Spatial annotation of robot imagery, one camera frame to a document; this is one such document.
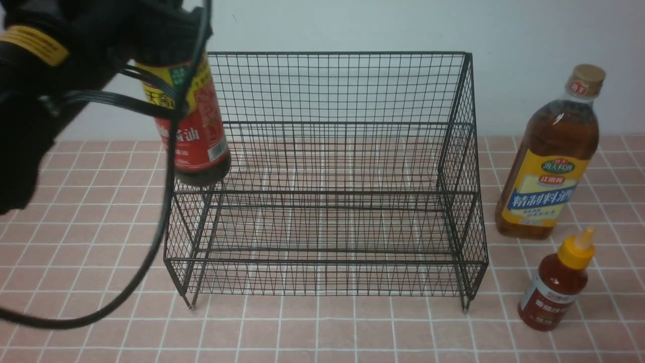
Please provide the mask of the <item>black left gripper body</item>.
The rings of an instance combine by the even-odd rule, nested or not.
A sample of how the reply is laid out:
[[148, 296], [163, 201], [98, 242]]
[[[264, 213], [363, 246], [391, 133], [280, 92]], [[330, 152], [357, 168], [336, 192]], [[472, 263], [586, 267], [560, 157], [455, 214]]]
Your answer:
[[41, 161], [88, 103], [168, 119], [170, 106], [106, 92], [117, 75], [147, 81], [151, 71], [191, 61], [210, 35], [210, 3], [182, 1], [2, 1], [2, 215], [25, 209]]

